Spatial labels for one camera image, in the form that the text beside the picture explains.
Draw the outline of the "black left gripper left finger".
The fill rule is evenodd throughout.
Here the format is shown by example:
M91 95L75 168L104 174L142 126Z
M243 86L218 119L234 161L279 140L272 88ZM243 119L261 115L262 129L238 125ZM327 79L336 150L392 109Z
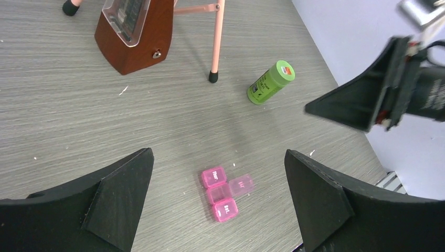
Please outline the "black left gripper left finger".
M2 199L1 251L130 251L153 165L143 148L25 199Z

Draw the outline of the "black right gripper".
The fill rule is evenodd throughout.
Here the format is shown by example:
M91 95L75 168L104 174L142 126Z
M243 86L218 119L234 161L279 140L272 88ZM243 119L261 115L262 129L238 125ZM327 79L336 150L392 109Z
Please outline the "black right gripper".
M444 64L410 37L392 37L360 75L309 102L304 112L362 132L375 124L387 130L404 114L444 122Z

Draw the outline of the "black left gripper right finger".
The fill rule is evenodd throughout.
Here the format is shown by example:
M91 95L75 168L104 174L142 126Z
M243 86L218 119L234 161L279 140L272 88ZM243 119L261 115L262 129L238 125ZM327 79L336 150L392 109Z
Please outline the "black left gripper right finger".
M287 150L305 251L444 251L444 201L389 191Z

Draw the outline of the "green pill bottle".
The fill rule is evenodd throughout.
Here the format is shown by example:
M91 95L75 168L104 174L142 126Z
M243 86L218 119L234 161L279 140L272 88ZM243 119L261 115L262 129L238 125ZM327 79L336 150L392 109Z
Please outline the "green pill bottle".
M295 79L295 71L285 60L278 60L247 89L248 99L261 105Z

